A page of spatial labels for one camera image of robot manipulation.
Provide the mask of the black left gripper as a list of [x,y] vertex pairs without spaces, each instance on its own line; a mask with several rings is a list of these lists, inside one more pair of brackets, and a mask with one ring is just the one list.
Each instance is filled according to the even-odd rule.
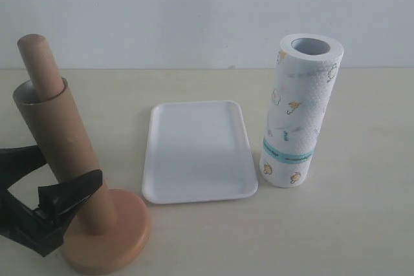
[[79,209],[103,184],[99,169],[52,186],[38,187],[39,205],[30,209],[8,188],[43,167],[38,146],[1,149],[1,235],[46,257],[64,241],[62,224],[70,224]]

